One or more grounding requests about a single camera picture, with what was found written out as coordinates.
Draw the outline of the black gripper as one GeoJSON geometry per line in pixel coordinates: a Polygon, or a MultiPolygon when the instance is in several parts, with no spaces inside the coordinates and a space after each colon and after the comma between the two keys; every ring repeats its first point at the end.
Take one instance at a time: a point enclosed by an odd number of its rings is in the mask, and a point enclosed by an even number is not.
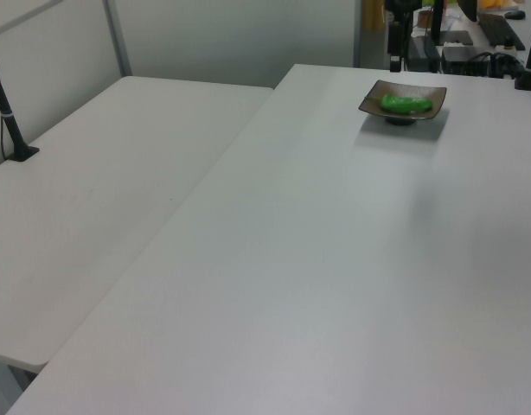
{"type": "Polygon", "coordinates": [[[389,57],[389,71],[399,73],[402,69],[401,49],[403,42],[403,25],[401,22],[390,22],[387,32],[387,53],[389,57]]]}

